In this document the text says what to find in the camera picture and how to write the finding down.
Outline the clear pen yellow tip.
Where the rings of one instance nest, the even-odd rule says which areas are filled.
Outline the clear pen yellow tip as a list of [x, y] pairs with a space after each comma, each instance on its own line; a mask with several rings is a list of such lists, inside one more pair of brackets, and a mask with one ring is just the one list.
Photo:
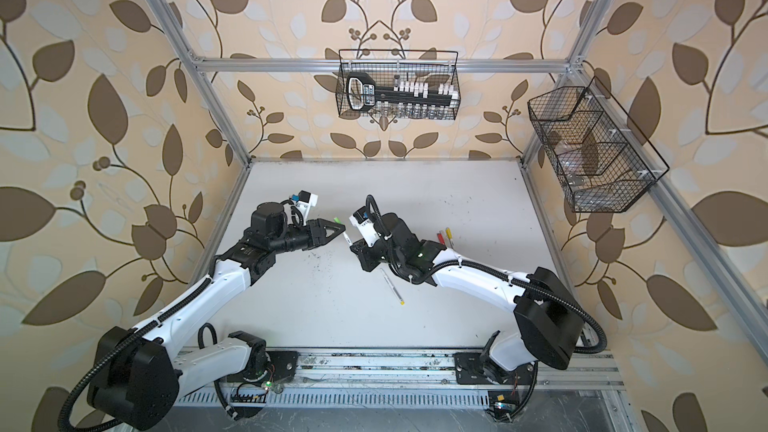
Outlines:
[[397, 288], [395, 287], [395, 285], [394, 285], [394, 283], [392, 282], [392, 280], [390, 279], [390, 277], [387, 275], [387, 273], [386, 273], [384, 270], [382, 270], [382, 271], [381, 271], [381, 273], [382, 273], [382, 276], [383, 276], [383, 278], [384, 278], [384, 280], [385, 280], [385, 282], [386, 282], [387, 286], [389, 287], [389, 289], [392, 291], [392, 293], [393, 293], [393, 294], [394, 294], [394, 296], [396, 297], [396, 299], [397, 299], [398, 303], [399, 303], [400, 305], [405, 305], [405, 301], [404, 301], [404, 299], [403, 299], [402, 295], [399, 293], [399, 291], [398, 291], [398, 290], [397, 290]]

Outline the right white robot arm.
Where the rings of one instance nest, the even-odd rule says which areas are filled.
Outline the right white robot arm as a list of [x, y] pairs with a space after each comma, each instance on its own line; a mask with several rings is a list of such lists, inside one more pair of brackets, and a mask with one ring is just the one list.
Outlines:
[[494, 332], [481, 353], [487, 376], [537, 363], [565, 370], [573, 354], [607, 348], [603, 328], [549, 269], [509, 272], [468, 259], [441, 242], [418, 238], [394, 213], [379, 217], [359, 209], [350, 222], [362, 235], [350, 250], [363, 270], [386, 265], [412, 285], [458, 290], [514, 316], [512, 328]]

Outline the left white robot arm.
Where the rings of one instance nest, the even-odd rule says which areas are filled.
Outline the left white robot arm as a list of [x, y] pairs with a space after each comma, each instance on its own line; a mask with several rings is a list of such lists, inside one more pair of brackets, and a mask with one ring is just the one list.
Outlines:
[[301, 227], [284, 224], [270, 237], [253, 227], [210, 272], [160, 312], [130, 329], [115, 327], [99, 341], [93, 367], [64, 400], [57, 418], [60, 431], [72, 431], [71, 414], [80, 395], [110, 416], [97, 425], [106, 431], [125, 423], [146, 431], [160, 422], [178, 398], [251, 363], [256, 339], [250, 334], [181, 357], [183, 346], [220, 310], [253, 286], [285, 252], [322, 247], [344, 234], [343, 224], [311, 219]]

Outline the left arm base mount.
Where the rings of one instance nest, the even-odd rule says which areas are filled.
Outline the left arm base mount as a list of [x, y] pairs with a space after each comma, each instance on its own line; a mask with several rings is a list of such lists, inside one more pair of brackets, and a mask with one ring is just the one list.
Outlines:
[[243, 371], [228, 375], [223, 390], [234, 420], [256, 416], [269, 399], [280, 394], [295, 377], [298, 358], [297, 351], [267, 350], [259, 352]]

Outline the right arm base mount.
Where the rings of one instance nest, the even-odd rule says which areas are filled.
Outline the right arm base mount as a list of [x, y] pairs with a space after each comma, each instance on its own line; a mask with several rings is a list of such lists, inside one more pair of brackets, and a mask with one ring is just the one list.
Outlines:
[[459, 352], [453, 358], [459, 385], [502, 387], [501, 391], [489, 393], [489, 406], [485, 410], [495, 422], [513, 422], [531, 400], [538, 379], [538, 361], [506, 371], [484, 353]]

